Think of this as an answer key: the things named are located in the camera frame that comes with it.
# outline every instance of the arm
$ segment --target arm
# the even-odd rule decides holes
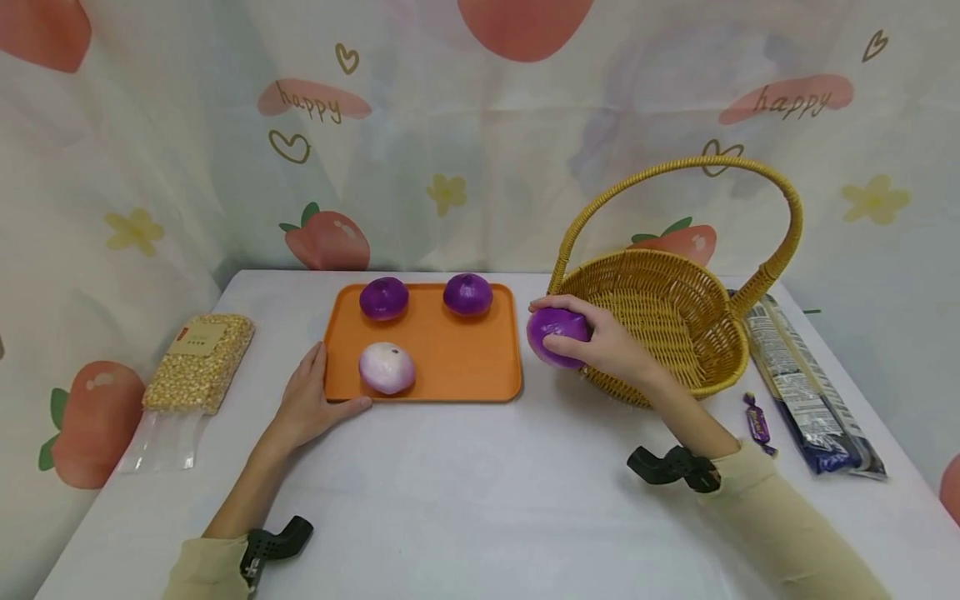
[[[247,533],[263,525],[291,456],[342,420],[370,408],[368,397],[329,404],[324,394],[326,349],[318,342],[290,376],[276,416],[201,538],[183,544],[170,571],[164,600],[243,600],[240,562]]]
[[[764,564],[783,597],[793,600],[889,598],[852,548],[790,484],[770,457],[744,444],[697,402],[674,376],[606,310],[572,296],[535,300],[584,315],[593,327],[588,342],[547,336],[550,351],[580,359],[637,387],[677,440],[710,459],[720,489],[705,494],[709,506],[740,538],[752,560]]]

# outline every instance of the woven basket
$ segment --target woven basket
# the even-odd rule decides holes
[[[680,169],[724,166],[758,173],[783,193],[790,226],[780,247],[732,297],[720,280],[689,259],[656,250],[614,252],[564,276],[570,252],[593,213],[625,189]],[[697,398],[733,385],[750,352],[740,323],[793,257],[803,229],[800,198],[770,167],[737,156],[696,156],[652,167],[620,182],[591,202],[566,231],[547,294],[571,294],[611,311]],[[587,367],[586,377],[611,396],[649,407],[643,394],[623,381]]]

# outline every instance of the purple onion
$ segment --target purple onion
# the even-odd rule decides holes
[[[374,321],[395,319],[409,301],[407,286],[396,277],[374,279],[360,292],[360,310]]]
[[[403,348],[377,342],[360,353],[360,377],[380,394],[392,396],[413,385],[414,363]]]
[[[460,273],[446,283],[444,304],[462,317],[482,315],[493,304],[493,288],[476,273]]]
[[[527,322],[527,343],[534,354],[544,363],[560,369],[580,369],[584,362],[544,348],[543,338],[548,335],[563,335],[589,342],[590,334],[587,318],[564,308],[541,308],[530,315],[530,321]]]

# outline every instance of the backdrop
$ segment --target backdrop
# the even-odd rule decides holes
[[[796,184],[786,284],[937,489],[960,449],[958,18],[951,0],[3,0],[0,537],[19,551],[0,597],[38,587],[172,332],[238,268],[547,272],[593,196],[683,156]],[[638,244],[745,274],[786,218],[765,180],[689,170],[604,207],[572,263]]]

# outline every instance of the black plastic clip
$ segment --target black plastic clip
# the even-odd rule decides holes
[[[716,471],[713,463],[694,456],[681,445],[675,446],[663,458],[657,458],[640,446],[627,459],[627,467],[654,486],[673,483],[682,477],[695,492],[709,493],[720,489],[720,480],[713,474]]]
[[[240,574],[247,581],[250,596],[256,593],[263,574],[263,565],[297,556],[313,534],[313,525],[302,516],[290,519],[278,534],[254,529],[247,534],[247,552],[240,562]]]

